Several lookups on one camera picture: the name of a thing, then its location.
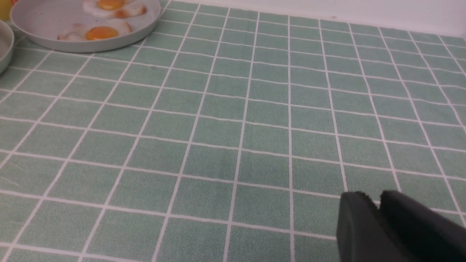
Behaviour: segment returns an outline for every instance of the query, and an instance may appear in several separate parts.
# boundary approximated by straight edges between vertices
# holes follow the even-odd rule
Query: egg white
[[[115,10],[104,10],[98,5],[99,0],[84,0],[82,9],[98,18],[127,18],[145,14],[147,9],[139,0],[125,0],[124,6]]]
[[[108,21],[96,22],[93,24],[73,24],[58,34],[58,40],[64,41],[89,41],[86,33],[95,27],[110,27],[118,32],[118,36],[132,32],[131,26],[123,19],[110,19]]]

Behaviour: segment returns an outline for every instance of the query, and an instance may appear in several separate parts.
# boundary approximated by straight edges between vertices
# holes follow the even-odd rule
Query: plate
[[[0,20],[0,74],[7,68],[13,56],[14,34],[11,28]]]
[[[82,0],[20,0],[11,10],[11,21],[28,39],[43,47],[70,53],[94,53],[131,45],[150,34],[161,12],[158,0],[139,0],[143,15],[126,18],[133,32],[95,41],[60,41],[58,34],[75,23],[92,24],[108,19],[83,12]]]

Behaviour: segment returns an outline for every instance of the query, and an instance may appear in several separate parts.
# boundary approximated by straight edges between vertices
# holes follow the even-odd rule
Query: yellow object
[[[87,40],[100,40],[117,36],[118,31],[111,27],[96,27],[86,33]]]
[[[13,7],[11,0],[0,0],[0,20],[10,20],[10,11]]]
[[[97,5],[103,10],[116,10],[124,6],[123,0],[100,0]]]

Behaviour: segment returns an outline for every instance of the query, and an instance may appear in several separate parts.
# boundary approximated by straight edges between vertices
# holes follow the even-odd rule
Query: toy fried egg
[[[139,0],[84,0],[82,9],[98,18],[127,18],[147,11]]]
[[[123,19],[111,19],[91,25],[73,24],[58,35],[58,40],[92,41],[122,36],[132,32],[131,26]]]

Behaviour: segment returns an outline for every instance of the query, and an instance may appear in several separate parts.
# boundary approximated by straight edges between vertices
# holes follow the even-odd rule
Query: egg yolk
[[[115,10],[124,6],[124,0],[99,0],[97,5],[103,10]]]
[[[96,27],[86,33],[87,40],[100,40],[117,36],[118,31],[111,27]]]

